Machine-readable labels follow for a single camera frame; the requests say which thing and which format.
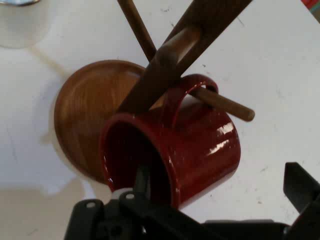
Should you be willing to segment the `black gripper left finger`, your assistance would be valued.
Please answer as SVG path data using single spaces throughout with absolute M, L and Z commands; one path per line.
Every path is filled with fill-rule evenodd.
M 138 167 L 131 191 L 103 204 L 78 202 L 66 230 L 66 240 L 206 240 L 206 229 L 180 211 L 151 203 L 151 171 Z

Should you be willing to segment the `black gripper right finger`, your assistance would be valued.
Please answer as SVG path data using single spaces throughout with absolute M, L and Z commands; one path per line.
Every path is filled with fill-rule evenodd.
M 299 163 L 287 162 L 283 191 L 299 216 L 284 235 L 285 240 L 320 238 L 320 183 Z

